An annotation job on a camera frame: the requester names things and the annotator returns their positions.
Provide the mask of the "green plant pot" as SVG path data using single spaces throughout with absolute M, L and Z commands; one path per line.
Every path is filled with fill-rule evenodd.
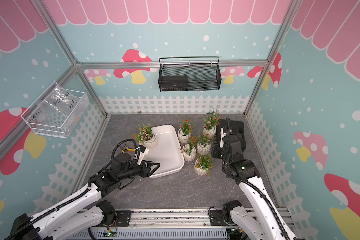
M 197 137 L 197 152 L 200 155 L 208 155 L 211 151 L 212 147 L 212 138 L 209 137 L 208 134 L 204 134 L 204 132 L 200 132 Z

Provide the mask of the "red flower pot front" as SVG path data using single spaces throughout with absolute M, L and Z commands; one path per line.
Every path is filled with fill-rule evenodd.
M 209 176 L 213 168 L 212 156 L 210 154 L 199 154 L 195 161 L 195 173 L 199 176 Z

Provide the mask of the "pink flower white pot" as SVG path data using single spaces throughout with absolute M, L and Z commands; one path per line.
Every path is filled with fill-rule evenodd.
M 150 124 L 141 124 L 138 127 L 139 130 L 133 134 L 135 141 L 148 149 L 155 148 L 158 145 L 158 139 L 153 133 L 152 126 Z

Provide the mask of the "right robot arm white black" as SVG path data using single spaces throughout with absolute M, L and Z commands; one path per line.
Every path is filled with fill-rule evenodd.
M 212 157 L 222 160 L 223 173 L 240 187 L 256 216 L 251 216 L 242 203 L 233 200 L 225 203 L 220 211 L 208 211 L 211 223 L 230 226 L 228 240 L 298 239 L 271 201 L 259 170 L 251 160 L 244 157 L 244 123 L 231 121 L 229 117 L 219 123 Z

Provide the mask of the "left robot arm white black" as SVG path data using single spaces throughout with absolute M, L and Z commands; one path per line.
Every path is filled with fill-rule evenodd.
M 124 180 L 132 183 L 136 177 L 153 175 L 161 165 L 144 160 L 148 152 L 133 139 L 121 141 L 113 149 L 110 161 L 89 177 L 85 186 L 40 213 L 17 217 L 7 239 L 66 240 L 93 226 L 114 225 L 118 213 L 104 197 L 124 189 Z

